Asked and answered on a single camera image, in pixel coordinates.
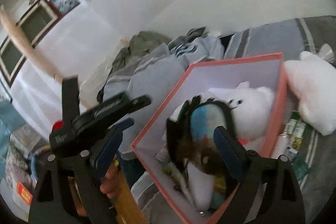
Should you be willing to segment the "person's left hand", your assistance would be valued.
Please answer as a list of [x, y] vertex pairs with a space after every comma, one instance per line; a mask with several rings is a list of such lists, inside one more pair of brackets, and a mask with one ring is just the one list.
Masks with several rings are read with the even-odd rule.
[[120, 165], [117, 159], [114, 159], [100, 185], [100, 191], [106, 195], [109, 199], [115, 200], [121, 193], [120, 183]]

